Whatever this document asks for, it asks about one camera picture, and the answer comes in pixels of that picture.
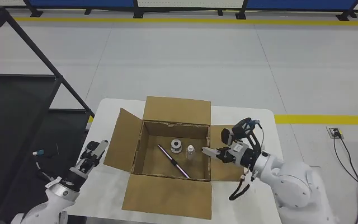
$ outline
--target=yellow floor line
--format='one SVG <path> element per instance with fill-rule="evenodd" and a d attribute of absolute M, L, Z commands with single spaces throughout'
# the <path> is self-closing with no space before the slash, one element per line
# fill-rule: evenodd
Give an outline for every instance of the yellow floor line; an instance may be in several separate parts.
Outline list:
<path fill-rule="evenodd" d="M 348 115 L 275 115 L 276 124 L 340 124 L 340 125 L 358 125 L 358 116 Z"/>
<path fill-rule="evenodd" d="M 15 17 L 18 22 L 134 22 L 134 23 L 202 23 L 202 24 L 274 24 L 310 26 L 358 26 L 358 21 L 309 21 L 309 20 L 236 20 L 221 18 L 66 18 L 66 17 Z"/>

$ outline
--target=floor outlet box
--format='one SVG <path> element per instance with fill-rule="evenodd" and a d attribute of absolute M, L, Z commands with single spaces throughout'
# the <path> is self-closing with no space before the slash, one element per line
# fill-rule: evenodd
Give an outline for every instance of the floor outlet box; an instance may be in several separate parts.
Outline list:
<path fill-rule="evenodd" d="M 334 139 L 334 129 L 338 129 L 338 131 L 341 133 L 341 136 L 342 136 L 342 139 L 345 139 L 344 136 L 343 136 L 343 133 L 342 133 L 342 130 L 340 130 L 340 128 L 338 127 L 326 127 L 327 128 L 327 131 L 328 131 L 328 134 L 330 136 L 330 138 Z"/>

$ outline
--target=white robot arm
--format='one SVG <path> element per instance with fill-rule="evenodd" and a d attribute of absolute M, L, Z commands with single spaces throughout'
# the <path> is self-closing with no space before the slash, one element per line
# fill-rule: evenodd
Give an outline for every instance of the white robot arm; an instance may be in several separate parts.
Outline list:
<path fill-rule="evenodd" d="M 212 149 L 204 147 L 204 154 L 218 158 L 224 163 L 233 162 L 252 172 L 251 181 L 259 178 L 268 184 L 274 194 L 277 210 L 283 224 L 334 224 L 335 218 L 321 177 L 303 162 L 283 162 L 274 155 L 261 150 L 253 134 L 258 120 L 246 118 L 231 130 L 223 129 L 222 142 L 228 147 Z M 247 138 L 252 148 L 242 142 Z M 247 185 L 241 192 L 245 174 L 238 189 L 229 197 L 235 200 L 248 190 Z"/>
<path fill-rule="evenodd" d="M 26 214 L 17 214 L 11 224 L 66 224 L 67 213 L 63 209 L 74 205 L 80 188 L 91 170 L 100 162 L 107 146 L 107 140 L 101 143 L 90 142 L 82 153 L 81 160 L 69 169 L 65 178 L 58 177 L 46 185 L 48 201 Z"/>

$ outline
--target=open cardboard box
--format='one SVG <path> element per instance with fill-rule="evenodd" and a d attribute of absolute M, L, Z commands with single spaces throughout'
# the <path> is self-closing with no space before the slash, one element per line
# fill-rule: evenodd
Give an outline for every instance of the open cardboard box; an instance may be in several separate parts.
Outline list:
<path fill-rule="evenodd" d="M 201 152 L 206 146 L 222 147 L 220 132 L 232 127 L 210 124 L 208 101 L 147 97 L 143 120 L 121 109 L 104 164 L 131 173 L 122 209 L 211 219 L 211 181 L 238 181 L 243 170 Z M 182 142 L 181 153 L 170 150 L 175 138 Z M 195 148 L 192 160 L 186 158 L 190 144 Z"/>

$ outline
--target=box flap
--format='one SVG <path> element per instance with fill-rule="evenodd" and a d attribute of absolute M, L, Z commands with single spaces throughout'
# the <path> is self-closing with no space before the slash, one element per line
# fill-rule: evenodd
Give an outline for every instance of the box flap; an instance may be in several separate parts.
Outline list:
<path fill-rule="evenodd" d="M 131 174 L 123 210 L 211 219 L 211 183 Z"/>
<path fill-rule="evenodd" d="M 233 125 L 212 125 L 210 127 L 210 148 L 221 148 L 225 145 L 221 140 L 223 128 L 232 128 Z M 243 167 L 238 167 L 233 163 L 224 164 L 219 159 L 212 158 L 210 161 L 211 180 L 220 181 L 240 181 L 244 173 Z"/>
<path fill-rule="evenodd" d="M 138 144 L 142 120 L 121 108 L 104 164 L 129 172 Z"/>
<path fill-rule="evenodd" d="M 148 96 L 143 119 L 210 125 L 211 102 Z"/>

